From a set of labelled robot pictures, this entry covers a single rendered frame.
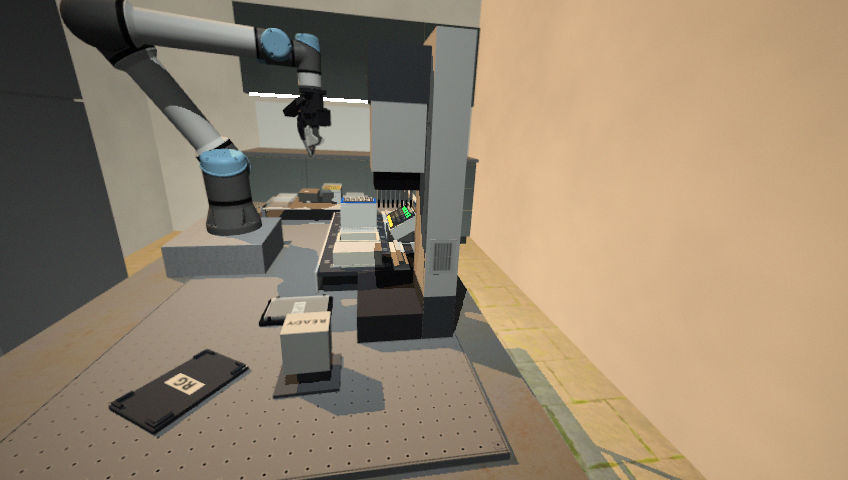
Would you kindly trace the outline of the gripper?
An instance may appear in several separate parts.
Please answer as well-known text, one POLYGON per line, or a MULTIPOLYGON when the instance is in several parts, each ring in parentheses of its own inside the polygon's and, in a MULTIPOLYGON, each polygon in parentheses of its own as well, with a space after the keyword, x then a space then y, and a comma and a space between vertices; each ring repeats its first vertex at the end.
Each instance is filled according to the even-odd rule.
POLYGON ((297 128, 309 156, 313 157, 316 148, 315 146, 324 143, 324 139, 319 135, 319 126, 331 126, 331 111, 324 108, 323 95, 326 95, 326 90, 316 88, 299 88, 299 92, 305 93, 307 102, 299 108, 297 128), (307 127, 308 125, 309 127, 307 127))

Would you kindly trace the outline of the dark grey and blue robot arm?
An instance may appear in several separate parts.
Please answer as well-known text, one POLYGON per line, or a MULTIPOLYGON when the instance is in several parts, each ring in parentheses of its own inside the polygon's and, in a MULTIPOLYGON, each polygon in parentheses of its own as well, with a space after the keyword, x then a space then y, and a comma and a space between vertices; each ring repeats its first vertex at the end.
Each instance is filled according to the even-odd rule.
POLYGON ((292 41, 277 28, 138 8, 127 0, 61 0, 60 14, 78 39, 96 47, 115 69, 128 73, 194 147, 209 204, 207 232, 232 236, 261 228, 261 217, 252 202, 248 158, 216 131, 157 59, 154 46, 297 67, 300 88, 321 89, 318 38, 299 33, 292 41))

